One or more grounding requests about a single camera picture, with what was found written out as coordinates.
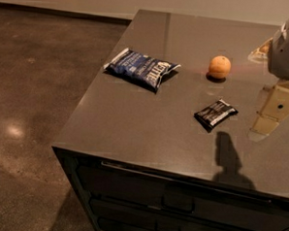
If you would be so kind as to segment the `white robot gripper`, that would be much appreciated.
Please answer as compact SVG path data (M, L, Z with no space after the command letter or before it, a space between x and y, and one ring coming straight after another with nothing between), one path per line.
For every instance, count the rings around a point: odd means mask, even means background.
M255 63L269 59L269 71L280 78L275 85L263 87L266 99L250 129L253 133L269 136L289 116L289 18L272 39L253 50L247 58Z

